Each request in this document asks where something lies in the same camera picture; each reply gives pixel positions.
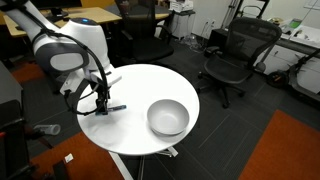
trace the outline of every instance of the white desk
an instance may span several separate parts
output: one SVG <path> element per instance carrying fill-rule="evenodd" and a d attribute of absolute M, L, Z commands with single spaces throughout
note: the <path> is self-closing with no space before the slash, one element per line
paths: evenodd
<path fill-rule="evenodd" d="M 184 77 L 155 65 L 129 65 L 116 70 L 122 79 L 110 90 L 111 106 L 127 105 L 127 109 L 107 116 L 78 115 L 80 127 L 91 141 L 111 152 L 140 156 L 165 150 L 186 137 L 198 119 L 199 99 Z M 82 96 L 90 90 L 88 86 Z M 189 124 L 178 135 L 158 135 L 147 123 L 148 106 L 164 98 L 180 102 L 189 112 Z M 95 99 L 96 94 L 79 101 L 78 110 L 93 110 Z"/>

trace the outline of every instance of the wall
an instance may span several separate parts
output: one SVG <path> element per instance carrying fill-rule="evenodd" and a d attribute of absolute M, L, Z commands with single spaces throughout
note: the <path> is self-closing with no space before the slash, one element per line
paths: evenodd
<path fill-rule="evenodd" d="M 202 33 L 206 21 L 211 22 L 214 19 L 214 28 L 220 28 L 231 0 L 193 0 L 193 2 L 196 18 L 192 33 L 202 34 L 203 37 L 208 38 L 210 27 Z M 308 14 L 309 9 L 304 8 L 305 3 L 306 0 L 296 0 L 294 2 L 290 0 L 271 0 L 262 18 L 281 17 L 284 20 L 305 18 L 304 25 L 320 29 L 320 10 L 311 10 Z M 257 0 L 245 0 L 244 5 L 248 4 L 261 6 L 263 3 Z"/>
<path fill-rule="evenodd" d="M 114 4 L 114 0 L 81 0 L 82 7 L 101 7 L 104 8 L 111 4 Z M 3 19 L 3 13 L 0 12 L 0 24 L 5 24 Z"/>

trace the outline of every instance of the white wall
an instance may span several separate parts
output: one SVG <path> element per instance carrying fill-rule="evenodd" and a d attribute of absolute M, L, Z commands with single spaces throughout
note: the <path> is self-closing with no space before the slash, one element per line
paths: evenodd
<path fill-rule="evenodd" d="M 221 27 L 231 0 L 193 0 L 193 3 L 196 17 L 192 33 L 201 35 L 207 21 L 211 24 L 211 21 L 214 19 L 214 28 Z M 310 9 L 304 8 L 305 3 L 306 0 L 271 0 L 262 18 L 280 17 L 284 20 L 305 18 L 302 24 L 320 29 L 320 10 L 311 10 L 308 14 Z M 257 0 L 245 0 L 243 4 L 261 6 L 263 3 Z M 208 38 L 210 31 L 210 27 L 206 28 L 202 36 Z"/>

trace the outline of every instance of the mesh chair back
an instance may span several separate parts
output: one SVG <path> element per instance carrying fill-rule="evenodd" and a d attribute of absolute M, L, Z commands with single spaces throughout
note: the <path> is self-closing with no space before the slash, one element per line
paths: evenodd
<path fill-rule="evenodd" d="M 247 67 L 251 69 L 257 57 L 274 45 L 281 33 L 281 29 L 270 22 L 237 18 L 230 23 L 225 54 L 247 62 Z"/>
<path fill-rule="evenodd" d="M 134 38 L 153 37 L 156 29 L 155 0 L 115 0 L 126 31 Z"/>

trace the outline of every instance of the chair base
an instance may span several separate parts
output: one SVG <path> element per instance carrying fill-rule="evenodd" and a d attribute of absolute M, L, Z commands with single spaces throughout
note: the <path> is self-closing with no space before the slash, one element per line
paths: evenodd
<path fill-rule="evenodd" d="M 239 93 L 238 93 L 239 97 L 243 97 L 245 95 L 245 93 L 246 93 L 241 88 L 238 88 L 238 87 L 235 87 L 233 85 L 220 82 L 220 81 L 214 79 L 213 77 L 211 77 L 209 74 L 206 74 L 206 73 L 203 73 L 203 72 L 199 72 L 198 79 L 202 79 L 202 78 L 206 78 L 206 79 L 212 80 L 212 81 L 214 81 L 214 84 L 210 84 L 210 85 L 206 85 L 206 86 L 202 86 L 202 87 L 197 87 L 196 88 L 197 93 L 199 94 L 199 93 L 201 93 L 201 91 L 203 91 L 205 89 L 208 89 L 208 88 L 211 88 L 211 87 L 216 87 L 217 90 L 221 89 L 222 93 L 223 93 L 223 96 L 224 96 L 224 102 L 222 104 L 222 107 L 225 108 L 225 109 L 230 106 L 230 101 L 229 101 L 229 97 L 228 97 L 228 93 L 227 93 L 227 88 L 231 88 L 233 90 L 239 91 Z"/>

